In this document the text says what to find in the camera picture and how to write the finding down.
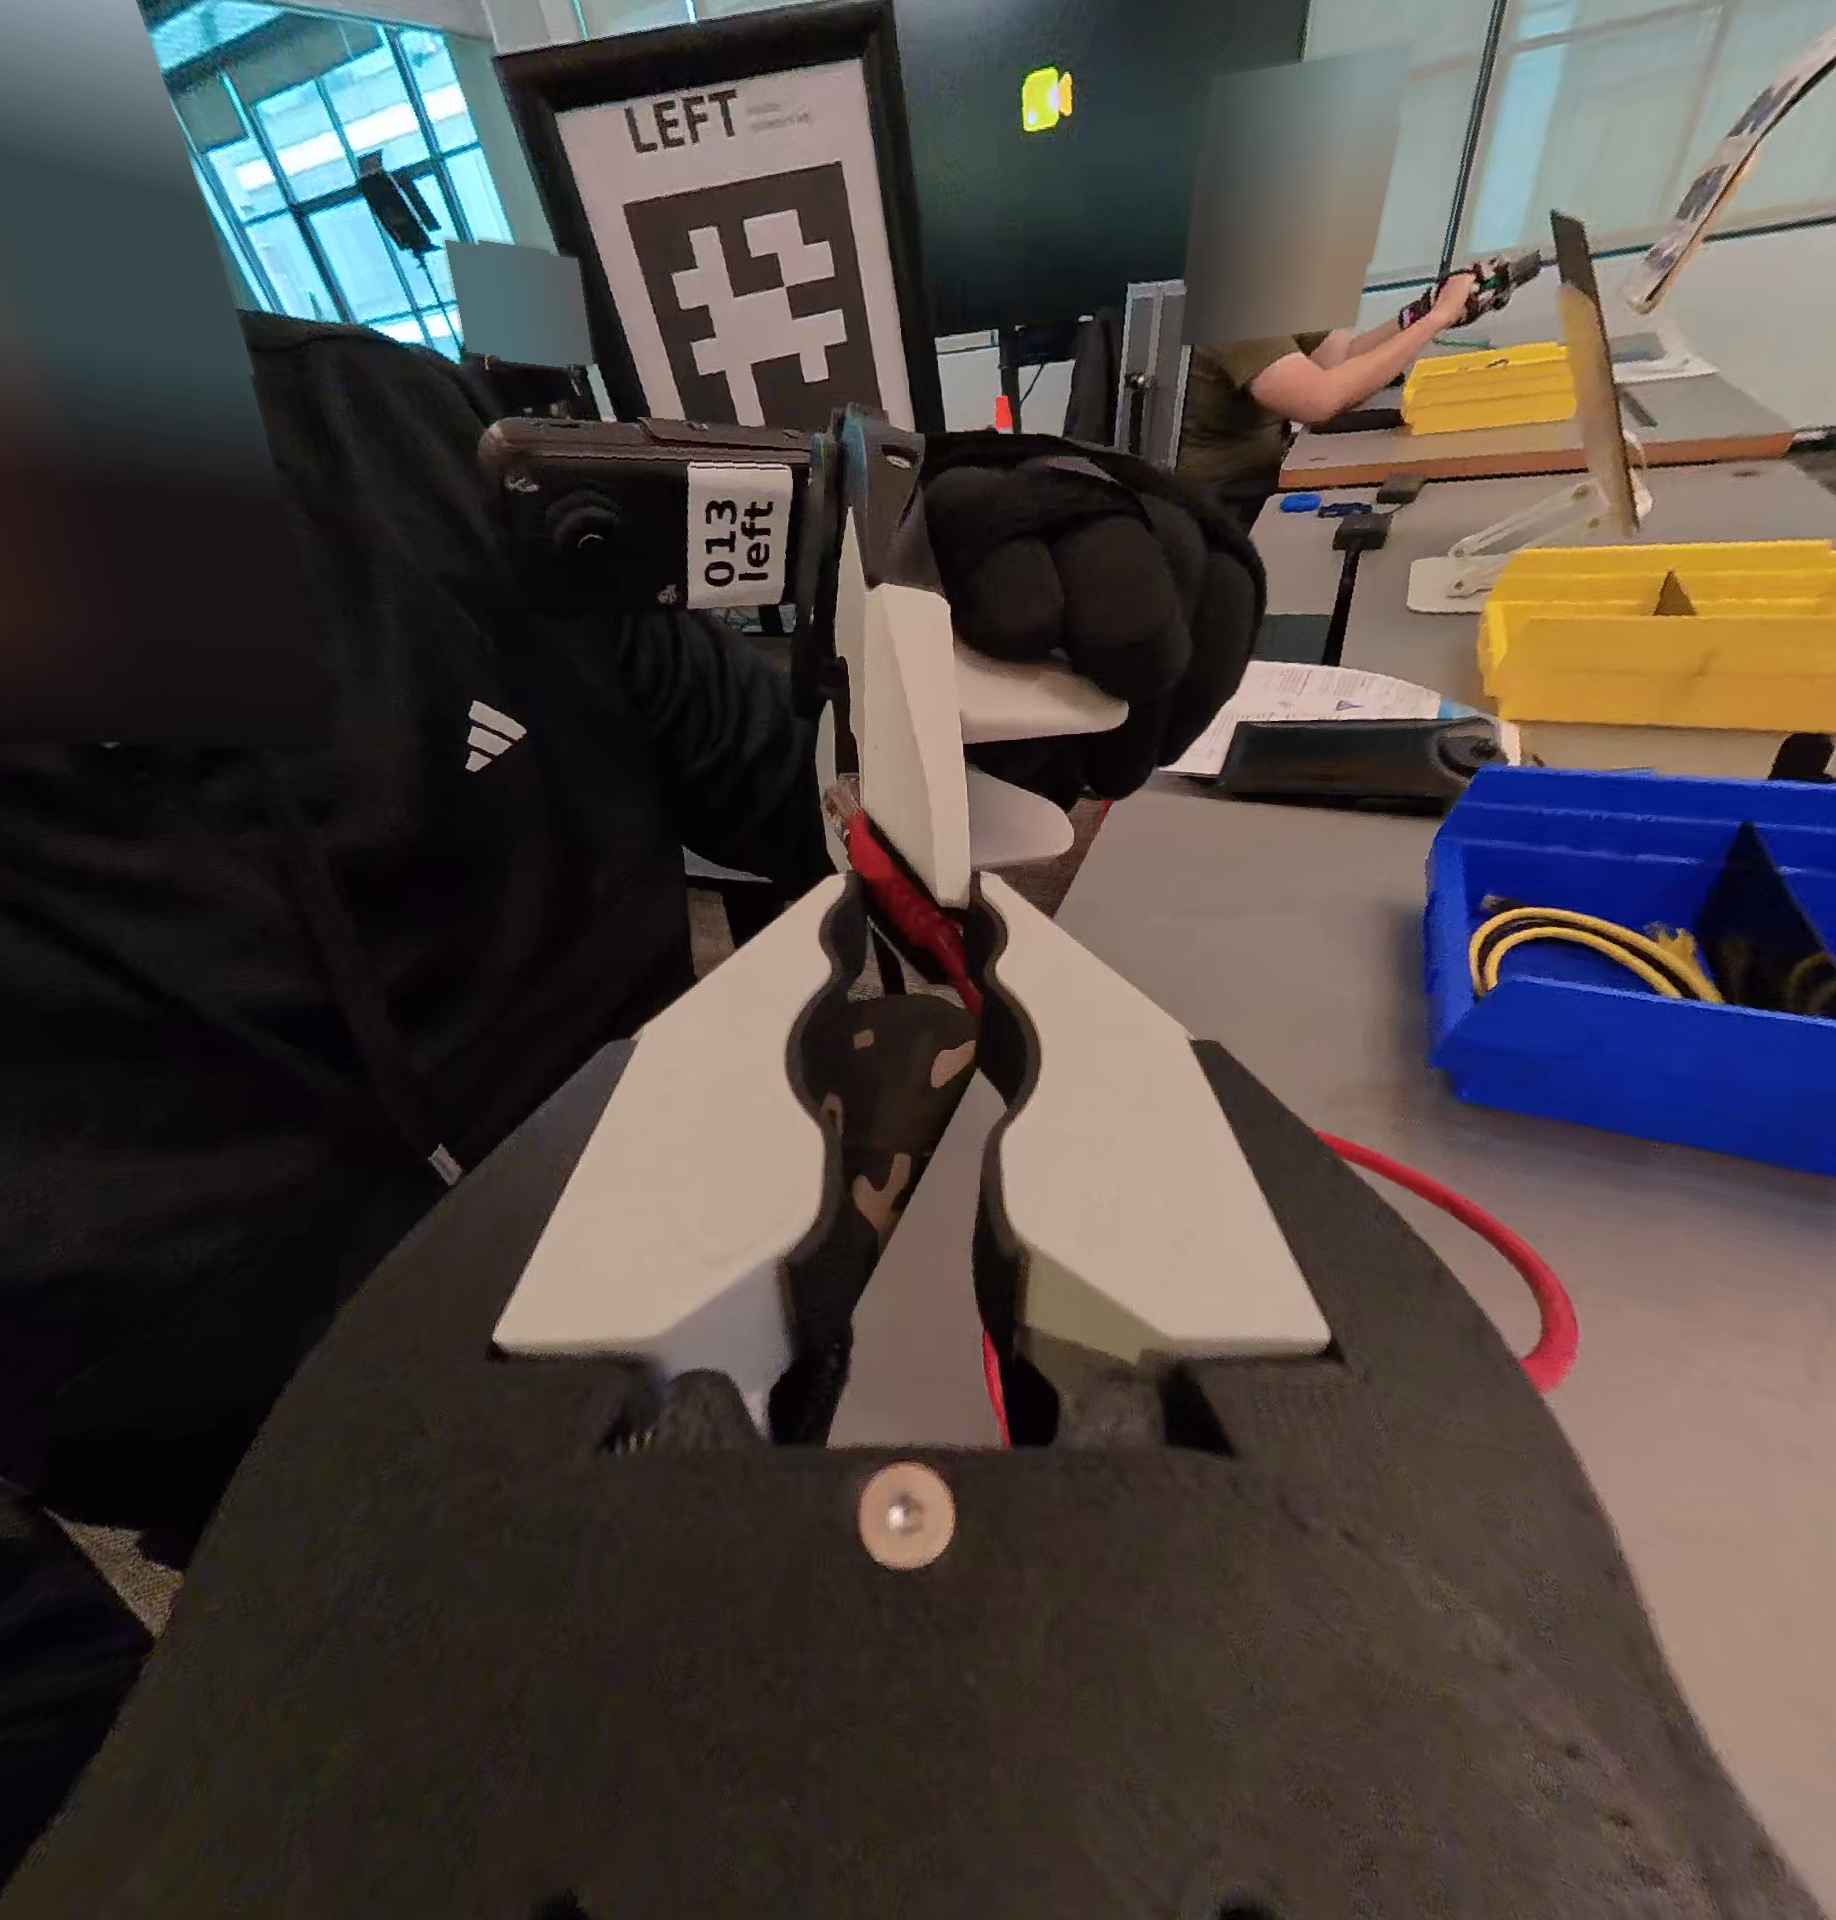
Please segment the blue plastic bin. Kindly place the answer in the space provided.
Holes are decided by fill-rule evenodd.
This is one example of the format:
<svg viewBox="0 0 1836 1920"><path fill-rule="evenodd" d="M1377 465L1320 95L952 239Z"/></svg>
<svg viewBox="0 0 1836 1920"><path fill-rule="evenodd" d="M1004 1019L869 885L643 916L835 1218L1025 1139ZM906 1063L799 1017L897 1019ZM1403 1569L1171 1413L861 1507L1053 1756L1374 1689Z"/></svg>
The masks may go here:
<svg viewBox="0 0 1836 1920"><path fill-rule="evenodd" d="M1836 1021L1725 1003L1694 932L1748 822L1836 835L1836 782L1479 772L1426 869L1452 1092L1836 1179Z"/></svg>

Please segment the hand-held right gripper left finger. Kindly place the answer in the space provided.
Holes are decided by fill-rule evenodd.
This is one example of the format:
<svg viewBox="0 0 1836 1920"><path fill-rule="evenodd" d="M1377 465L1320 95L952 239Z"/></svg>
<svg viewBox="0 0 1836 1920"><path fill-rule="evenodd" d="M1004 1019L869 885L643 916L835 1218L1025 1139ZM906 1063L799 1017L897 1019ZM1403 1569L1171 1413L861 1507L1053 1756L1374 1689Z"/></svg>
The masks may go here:
<svg viewBox="0 0 1836 1920"><path fill-rule="evenodd" d="M865 934L860 882L829 877L640 1030L500 1310L500 1359L712 1374L769 1439L829 1441L877 1264L827 1083Z"/></svg>

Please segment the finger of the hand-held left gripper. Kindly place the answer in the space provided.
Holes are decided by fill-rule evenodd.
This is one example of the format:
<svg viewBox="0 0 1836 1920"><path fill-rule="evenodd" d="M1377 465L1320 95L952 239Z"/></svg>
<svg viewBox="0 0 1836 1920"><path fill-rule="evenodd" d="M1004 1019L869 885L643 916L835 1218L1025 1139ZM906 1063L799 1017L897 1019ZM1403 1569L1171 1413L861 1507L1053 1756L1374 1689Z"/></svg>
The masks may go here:
<svg viewBox="0 0 1836 1920"><path fill-rule="evenodd" d="M831 785L844 814L864 814L864 722L868 719L868 617L871 582L855 515L842 517L834 590Z"/></svg>
<svg viewBox="0 0 1836 1920"><path fill-rule="evenodd" d="M952 615L899 585L861 601L861 804L943 909L971 895L971 819Z"/></svg>

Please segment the curved printed strip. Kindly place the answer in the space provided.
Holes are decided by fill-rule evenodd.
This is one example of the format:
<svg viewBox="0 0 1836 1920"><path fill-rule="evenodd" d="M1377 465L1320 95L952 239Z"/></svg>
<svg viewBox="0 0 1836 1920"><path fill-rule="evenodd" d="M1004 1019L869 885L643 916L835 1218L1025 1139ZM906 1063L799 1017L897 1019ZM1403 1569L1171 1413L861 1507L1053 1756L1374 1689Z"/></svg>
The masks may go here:
<svg viewBox="0 0 1836 1920"><path fill-rule="evenodd" d="M1811 41L1748 102L1697 171L1669 224L1649 245L1621 287L1621 302L1648 318L1711 236L1759 151L1792 112L1836 72L1836 25Z"/></svg>

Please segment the framed marker poster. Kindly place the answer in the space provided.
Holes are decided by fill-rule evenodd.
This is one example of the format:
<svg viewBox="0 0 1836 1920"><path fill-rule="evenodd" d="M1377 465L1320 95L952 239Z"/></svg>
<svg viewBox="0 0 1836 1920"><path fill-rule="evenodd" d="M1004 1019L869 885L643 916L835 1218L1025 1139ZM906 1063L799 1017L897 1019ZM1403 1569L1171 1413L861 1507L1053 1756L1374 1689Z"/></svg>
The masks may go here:
<svg viewBox="0 0 1836 1920"><path fill-rule="evenodd" d="M617 420L945 429L892 4L500 55Z"/></svg>

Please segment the yellow plastic bin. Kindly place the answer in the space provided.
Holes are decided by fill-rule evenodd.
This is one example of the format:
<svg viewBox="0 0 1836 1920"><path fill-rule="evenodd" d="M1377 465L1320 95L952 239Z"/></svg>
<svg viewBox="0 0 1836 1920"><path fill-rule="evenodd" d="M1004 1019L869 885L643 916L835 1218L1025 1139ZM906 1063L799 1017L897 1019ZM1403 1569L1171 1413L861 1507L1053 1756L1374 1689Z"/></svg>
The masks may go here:
<svg viewBox="0 0 1836 1920"><path fill-rule="evenodd" d="M1836 547L1531 548L1489 590L1476 658L1513 725L1836 737Z"/></svg>
<svg viewBox="0 0 1836 1920"><path fill-rule="evenodd" d="M1575 413L1571 362L1557 343L1423 357L1400 398L1411 436L1555 424Z"/></svg>

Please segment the black flat device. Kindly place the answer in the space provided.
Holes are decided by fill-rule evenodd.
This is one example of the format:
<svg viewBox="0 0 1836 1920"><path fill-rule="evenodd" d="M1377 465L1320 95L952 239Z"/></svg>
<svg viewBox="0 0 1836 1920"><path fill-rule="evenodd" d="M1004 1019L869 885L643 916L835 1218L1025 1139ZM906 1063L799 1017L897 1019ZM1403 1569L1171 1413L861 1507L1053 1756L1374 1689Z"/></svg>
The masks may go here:
<svg viewBox="0 0 1836 1920"><path fill-rule="evenodd" d="M1481 770L1512 763L1481 717L1239 725L1211 789L1236 802L1439 819Z"/></svg>

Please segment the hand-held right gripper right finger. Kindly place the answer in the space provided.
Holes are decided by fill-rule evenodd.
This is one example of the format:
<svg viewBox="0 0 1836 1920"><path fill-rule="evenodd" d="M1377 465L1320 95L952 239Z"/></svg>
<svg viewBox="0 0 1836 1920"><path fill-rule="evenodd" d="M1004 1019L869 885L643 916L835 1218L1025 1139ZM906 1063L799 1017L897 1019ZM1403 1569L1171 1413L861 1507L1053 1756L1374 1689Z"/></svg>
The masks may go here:
<svg viewBox="0 0 1836 1920"><path fill-rule="evenodd" d="M975 877L977 1068L1000 1099L977 1167L973 1292L988 1399L1046 1446L1103 1381L1304 1364L1334 1330L1222 1092L1231 1057L1000 877Z"/></svg>

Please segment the large black screen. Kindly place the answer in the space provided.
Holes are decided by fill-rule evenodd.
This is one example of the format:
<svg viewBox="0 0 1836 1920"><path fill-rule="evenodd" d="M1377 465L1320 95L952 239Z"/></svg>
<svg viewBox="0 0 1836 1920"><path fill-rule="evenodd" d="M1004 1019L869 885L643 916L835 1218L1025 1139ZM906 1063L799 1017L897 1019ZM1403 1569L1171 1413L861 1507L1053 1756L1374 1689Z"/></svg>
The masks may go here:
<svg viewBox="0 0 1836 1920"><path fill-rule="evenodd" d="M1214 86L1294 65L1304 3L895 3L937 335L1178 279Z"/></svg>

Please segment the person's left hand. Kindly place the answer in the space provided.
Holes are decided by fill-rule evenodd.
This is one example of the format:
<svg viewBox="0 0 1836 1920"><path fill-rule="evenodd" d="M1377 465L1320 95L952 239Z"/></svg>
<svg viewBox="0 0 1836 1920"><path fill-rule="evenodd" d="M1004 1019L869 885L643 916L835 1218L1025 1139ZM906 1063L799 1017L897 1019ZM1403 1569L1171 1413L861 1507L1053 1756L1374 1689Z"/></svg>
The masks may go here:
<svg viewBox="0 0 1836 1920"><path fill-rule="evenodd" d="M1268 582L1218 493L1108 447L975 430L926 442L922 499L957 639L1058 661L1125 707L1110 732L973 746L979 772L1059 808L1113 804L1238 693Z"/></svg>

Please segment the wooden desk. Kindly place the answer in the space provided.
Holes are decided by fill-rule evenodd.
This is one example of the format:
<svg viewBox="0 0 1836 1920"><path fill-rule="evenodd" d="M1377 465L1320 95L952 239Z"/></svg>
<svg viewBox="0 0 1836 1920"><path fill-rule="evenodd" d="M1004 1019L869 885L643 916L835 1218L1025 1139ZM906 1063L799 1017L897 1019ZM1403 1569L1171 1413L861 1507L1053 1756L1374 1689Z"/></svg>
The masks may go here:
<svg viewBox="0 0 1836 1920"><path fill-rule="evenodd" d="M1773 462L1786 459L1796 440L1792 429L1663 435L1641 440L1631 462L1649 470ZM1466 483L1584 470L1579 444L1474 447L1456 436L1426 444L1395 435L1363 435L1342 436L1337 444L1292 444L1279 469L1277 493L1377 489L1401 475L1414 475L1422 483Z"/></svg>

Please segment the person's camouflage trousers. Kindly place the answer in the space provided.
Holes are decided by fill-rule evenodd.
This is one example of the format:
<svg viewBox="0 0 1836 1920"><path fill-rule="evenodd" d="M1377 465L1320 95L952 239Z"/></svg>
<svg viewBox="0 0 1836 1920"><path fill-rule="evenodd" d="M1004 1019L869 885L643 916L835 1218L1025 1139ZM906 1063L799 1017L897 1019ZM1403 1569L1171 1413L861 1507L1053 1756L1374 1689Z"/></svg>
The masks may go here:
<svg viewBox="0 0 1836 1920"><path fill-rule="evenodd" d="M977 1021L929 992L849 999L811 1061L834 1122L839 1209L834 1245L869 1272L967 1092Z"/></svg>

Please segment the tan board with black panel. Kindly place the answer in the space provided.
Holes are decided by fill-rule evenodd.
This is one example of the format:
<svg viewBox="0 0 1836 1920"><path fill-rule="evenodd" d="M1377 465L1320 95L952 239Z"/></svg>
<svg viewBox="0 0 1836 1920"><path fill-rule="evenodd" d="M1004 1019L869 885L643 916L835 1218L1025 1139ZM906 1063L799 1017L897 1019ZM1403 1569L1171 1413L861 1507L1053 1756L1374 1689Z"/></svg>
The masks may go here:
<svg viewBox="0 0 1836 1920"><path fill-rule="evenodd" d="M1557 318L1574 384L1585 475L1535 505L1456 541L1443 556L1410 565L1405 609L1422 615L1479 613L1512 558L1605 530L1633 541L1652 511L1644 455L1626 435L1600 287L1584 224L1549 214Z"/></svg>

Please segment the grey panel on stand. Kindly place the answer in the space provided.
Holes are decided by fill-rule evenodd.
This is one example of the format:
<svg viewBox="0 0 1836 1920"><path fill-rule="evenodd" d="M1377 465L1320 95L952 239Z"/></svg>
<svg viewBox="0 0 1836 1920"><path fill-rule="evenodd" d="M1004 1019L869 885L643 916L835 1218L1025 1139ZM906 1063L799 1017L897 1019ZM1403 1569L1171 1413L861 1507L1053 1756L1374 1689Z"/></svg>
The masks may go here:
<svg viewBox="0 0 1836 1920"><path fill-rule="evenodd" d="M1152 469L1173 469L1191 369L1181 279L1123 288L1113 447Z"/></svg>

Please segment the black bin divider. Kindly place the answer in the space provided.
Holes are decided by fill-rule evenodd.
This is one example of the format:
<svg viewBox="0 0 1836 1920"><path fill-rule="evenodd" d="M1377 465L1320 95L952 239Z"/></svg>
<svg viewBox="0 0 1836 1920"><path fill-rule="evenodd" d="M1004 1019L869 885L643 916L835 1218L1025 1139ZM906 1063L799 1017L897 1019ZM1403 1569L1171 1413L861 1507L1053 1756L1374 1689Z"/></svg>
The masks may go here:
<svg viewBox="0 0 1836 1920"><path fill-rule="evenodd" d="M1735 829L1694 934L1725 1003L1836 1022L1836 832Z"/></svg>

